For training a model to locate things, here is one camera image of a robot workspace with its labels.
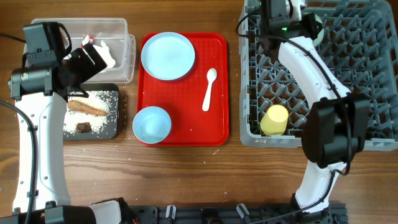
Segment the black cutting board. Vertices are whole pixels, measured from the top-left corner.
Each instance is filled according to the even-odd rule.
[[[106,124],[104,124],[104,129],[99,133],[94,133],[89,131],[87,133],[69,133],[68,131],[63,131],[64,141],[77,141],[77,140],[104,140],[104,139],[114,139],[118,135],[118,124],[119,124],[119,87],[112,83],[98,83],[98,84],[84,84],[81,86],[85,91],[109,91],[109,96],[112,100],[109,101],[111,111],[106,117]]]

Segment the yellow cup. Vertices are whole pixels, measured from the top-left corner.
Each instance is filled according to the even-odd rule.
[[[289,112],[284,106],[271,106],[266,115],[261,119],[261,130],[267,135],[282,135],[285,133]]]

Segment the light blue plate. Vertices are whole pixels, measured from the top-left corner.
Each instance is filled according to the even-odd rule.
[[[132,130],[146,144],[163,141],[172,129],[170,115],[157,106],[149,106],[138,112],[132,121]]]
[[[159,80],[175,80],[189,72],[195,61],[191,42],[181,34],[163,32],[151,37],[142,48],[145,71]]]

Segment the light blue bowl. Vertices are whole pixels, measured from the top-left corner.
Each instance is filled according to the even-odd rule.
[[[157,106],[149,106],[138,112],[132,122],[132,131],[146,144],[156,144],[163,141],[172,129],[170,115]]]

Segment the red tray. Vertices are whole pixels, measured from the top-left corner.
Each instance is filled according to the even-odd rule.
[[[146,35],[144,44],[157,33]],[[174,81],[150,76],[140,63],[137,112],[147,106],[166,110],[172,120],[170,134],[153,146],[218,146],[229,136],[228,49],[216,33],[181,33],[195,49],[191,71]],[[210,109],[201,106],[207,89],[207,71],[217,70],[211,91]]]

